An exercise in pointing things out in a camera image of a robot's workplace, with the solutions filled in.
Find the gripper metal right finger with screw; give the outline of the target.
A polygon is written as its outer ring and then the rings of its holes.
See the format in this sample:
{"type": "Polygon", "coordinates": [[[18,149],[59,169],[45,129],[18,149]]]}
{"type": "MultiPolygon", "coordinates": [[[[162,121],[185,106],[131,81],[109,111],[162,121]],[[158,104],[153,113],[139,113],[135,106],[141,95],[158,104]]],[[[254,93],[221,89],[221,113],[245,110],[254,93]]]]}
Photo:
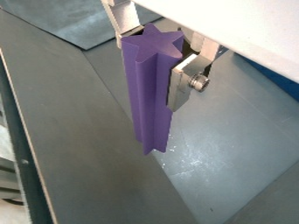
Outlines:
{"type": "Polygon", "coordinates": [[[206,90],[213,63],[228,50],[198,32],[185,39],[182,61],[173,68],[169,86],[167,107],[173,112],[189,101],[193,90],[199,93],[206,90]]]}

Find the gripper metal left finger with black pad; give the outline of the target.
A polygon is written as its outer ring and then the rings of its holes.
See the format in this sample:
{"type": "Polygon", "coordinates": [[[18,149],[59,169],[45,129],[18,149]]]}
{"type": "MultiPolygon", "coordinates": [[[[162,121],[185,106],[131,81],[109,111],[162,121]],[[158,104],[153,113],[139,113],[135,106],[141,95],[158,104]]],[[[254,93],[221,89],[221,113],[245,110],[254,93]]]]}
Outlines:
{"type": "Polygon", "coordinates": [[[117,46],[122,47],[122,38],[138,34],[145,29],[139,21],[137,5],[131,0],[101,1],[115,29],[117,46]]]}

